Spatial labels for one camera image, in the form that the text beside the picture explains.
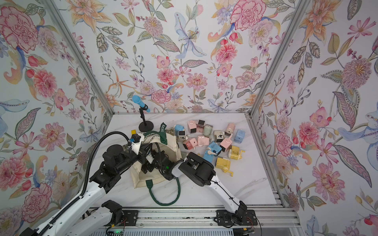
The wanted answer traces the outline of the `cream green tote bag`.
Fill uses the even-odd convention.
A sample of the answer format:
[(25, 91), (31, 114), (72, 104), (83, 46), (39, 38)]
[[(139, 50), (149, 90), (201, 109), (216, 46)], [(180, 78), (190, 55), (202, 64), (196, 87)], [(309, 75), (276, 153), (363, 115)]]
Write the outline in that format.
[[(173, 169), (182, 160), (181, 151), (174, 135), (174, 130), (167, 129), (165, 123), (161, 123), (159, 131), (147, 131), (141, 133), (143, 141), (140, 150), (147, 152), (146, 160), (141, 164), (137, 162), (131, 167), (133, 186), (147, 188), (152, 200), (160, 206), (171, 206), (176, 203), (181, 195), (181, 184), (178, 177), (173, 175)], [(155, 184), (175, 180), (178, 187), (176, 198), (170, 203), (162, 203), (156, 199), (152, 192)]]

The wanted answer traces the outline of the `pale green cube sharpener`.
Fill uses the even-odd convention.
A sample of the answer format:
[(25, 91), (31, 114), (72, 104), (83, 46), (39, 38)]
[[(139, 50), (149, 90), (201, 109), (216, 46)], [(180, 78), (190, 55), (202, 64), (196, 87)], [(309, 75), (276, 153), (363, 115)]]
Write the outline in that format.
[(185, 142), (187, 139), (188, 137), (187, 137), (186, 131), (184, 130), (178, 131), (178, 135), (177, 135), (178, 142), (182, 143), (182, 142)]

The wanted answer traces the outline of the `pink square pencil sharpener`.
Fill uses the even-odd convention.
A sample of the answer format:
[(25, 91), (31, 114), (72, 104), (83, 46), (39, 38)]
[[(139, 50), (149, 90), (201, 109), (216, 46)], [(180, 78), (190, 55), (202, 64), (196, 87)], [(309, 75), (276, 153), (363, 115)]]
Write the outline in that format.
[(183, 142), (183, 146), (186, 150), (195, 149), (198, 146), (196, 138), (190, 138)]

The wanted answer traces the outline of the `light blue pencil sharpener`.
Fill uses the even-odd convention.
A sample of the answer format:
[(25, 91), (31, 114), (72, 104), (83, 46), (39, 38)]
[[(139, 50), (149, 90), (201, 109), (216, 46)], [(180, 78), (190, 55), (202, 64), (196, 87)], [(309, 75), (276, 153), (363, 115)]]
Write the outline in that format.
[(175, 135), (179, 135), (179, 132), (180, 131), (185, 131), (185, 128), (182, 125), (180, 125), (180, 124), (176, 124), (174, 126), (174, 131), (175, 131)]

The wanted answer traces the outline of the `large pink pencil sharpener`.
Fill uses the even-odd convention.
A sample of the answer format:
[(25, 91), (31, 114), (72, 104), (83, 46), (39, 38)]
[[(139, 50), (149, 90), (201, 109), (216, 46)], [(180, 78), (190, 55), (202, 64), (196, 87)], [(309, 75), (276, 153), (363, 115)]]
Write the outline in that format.
[(197, 123), (193, 120), (188, 121), (189, 133), (193, 134), (197, 132)]

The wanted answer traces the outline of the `blue lever pencil sharpener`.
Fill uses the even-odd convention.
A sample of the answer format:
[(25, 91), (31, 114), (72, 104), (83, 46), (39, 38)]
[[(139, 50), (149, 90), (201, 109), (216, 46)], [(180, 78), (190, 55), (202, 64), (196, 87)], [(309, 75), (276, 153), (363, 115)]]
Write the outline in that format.
[(216, 153), (214, 153), (212, 150), (208, 149), (205, 151), (205, 154), (203, 156), (203, 159), (206, 161), (212, 163), (213, 159), (216, 157)]

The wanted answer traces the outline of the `small pink pencil sharpener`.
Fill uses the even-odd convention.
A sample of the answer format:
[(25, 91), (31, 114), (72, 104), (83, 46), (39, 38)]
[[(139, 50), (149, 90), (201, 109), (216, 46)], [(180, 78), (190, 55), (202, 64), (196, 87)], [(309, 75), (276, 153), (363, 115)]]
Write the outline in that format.
[(198, 120), (196, 124), (196, 129), (198, 133), (203, 133), (205, 127), (205, 121), (204, 120)]

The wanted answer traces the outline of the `blue round-front pencil sharpener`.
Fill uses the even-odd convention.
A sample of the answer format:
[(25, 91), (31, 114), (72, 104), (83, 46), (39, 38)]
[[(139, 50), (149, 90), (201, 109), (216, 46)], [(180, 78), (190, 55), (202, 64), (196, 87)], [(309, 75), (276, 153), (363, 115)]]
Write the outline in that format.
[(208, 146), (208, 149), (216, 156), (218, 156), (222, 152), (222, 148), (215, 142), (211, 142)]

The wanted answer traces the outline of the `mint green pencil sharpener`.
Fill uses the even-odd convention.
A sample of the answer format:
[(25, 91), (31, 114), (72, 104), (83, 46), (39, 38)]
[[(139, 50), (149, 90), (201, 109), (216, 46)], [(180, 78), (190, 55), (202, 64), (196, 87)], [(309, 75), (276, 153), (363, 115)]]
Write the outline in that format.
[(210, 136), (212, 134), (212, 131), (213, 131), (213, 126), (206, 124), (203, 128), (203, 135)]

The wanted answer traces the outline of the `cream pencil sharpener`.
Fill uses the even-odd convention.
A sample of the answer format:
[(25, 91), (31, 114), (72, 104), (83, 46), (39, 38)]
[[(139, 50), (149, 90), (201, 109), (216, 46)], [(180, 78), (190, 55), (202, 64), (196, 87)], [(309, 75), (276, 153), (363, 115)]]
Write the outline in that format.
[(225, 132), (222, 130), (214, 130), (213, 136), (215, 143), (221, 143), (225, 139)]

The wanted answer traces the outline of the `pink lever pencil sharpener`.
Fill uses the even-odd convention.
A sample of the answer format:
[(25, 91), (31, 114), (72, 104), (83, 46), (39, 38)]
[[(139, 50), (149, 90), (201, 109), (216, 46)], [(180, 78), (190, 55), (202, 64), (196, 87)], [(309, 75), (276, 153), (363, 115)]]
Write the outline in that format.
[(224, 139), (221, 141), (220, 147), (223, 152), (227, 152), (232, 146), (233, 141), (231, 138), (232, 138), (232, 135), (225, 136)]

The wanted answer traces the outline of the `yellow crank pencil sharpener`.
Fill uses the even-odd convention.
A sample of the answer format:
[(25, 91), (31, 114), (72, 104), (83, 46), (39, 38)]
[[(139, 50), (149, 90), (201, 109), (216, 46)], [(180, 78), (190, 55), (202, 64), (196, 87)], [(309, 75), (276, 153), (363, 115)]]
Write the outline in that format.
[(240, 149), (239, 147), (231, 146), (228, 151), (228, 158), (233, 160), (240, 160), (243, 158), (243, 153), (245, 153), (245, 151)]

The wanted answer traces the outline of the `pink round pencil sharpener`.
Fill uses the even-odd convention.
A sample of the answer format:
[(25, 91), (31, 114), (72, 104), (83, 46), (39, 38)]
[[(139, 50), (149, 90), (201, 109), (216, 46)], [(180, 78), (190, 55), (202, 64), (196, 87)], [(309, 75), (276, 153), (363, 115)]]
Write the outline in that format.
[(227, 137), (230, 137), (233, 135), (234, 131), (235, 131), (235, 123), (229, 123), (225, 129), (225, 136)]

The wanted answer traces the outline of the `blue cube pencil sharpener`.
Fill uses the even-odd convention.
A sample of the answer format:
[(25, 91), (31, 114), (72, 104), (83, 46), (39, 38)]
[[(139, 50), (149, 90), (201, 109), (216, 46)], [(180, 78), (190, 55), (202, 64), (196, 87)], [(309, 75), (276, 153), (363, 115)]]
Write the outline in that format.
[(235, 136), (234, 136), (234, 142), (241, 144), (244, 141), (246, 132), (242, 129), (238, 129)]

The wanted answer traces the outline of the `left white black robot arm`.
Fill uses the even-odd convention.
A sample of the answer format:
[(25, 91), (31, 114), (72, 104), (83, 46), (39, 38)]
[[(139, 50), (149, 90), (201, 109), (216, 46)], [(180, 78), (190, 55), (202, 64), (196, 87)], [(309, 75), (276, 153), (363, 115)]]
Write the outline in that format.
[(102, 155), (103, 162), (99, 169), (89, 178), (74, 199), (63, 209), (36, 229), (27, 228), (22, 236), (63, 236), (75, 224), (79, 217), (105, 194), (107, 194), (134, 163), (144, 164), (148, 152), (133, 144), (132, 150), (124, 151), (121, 145), (112, 145)]

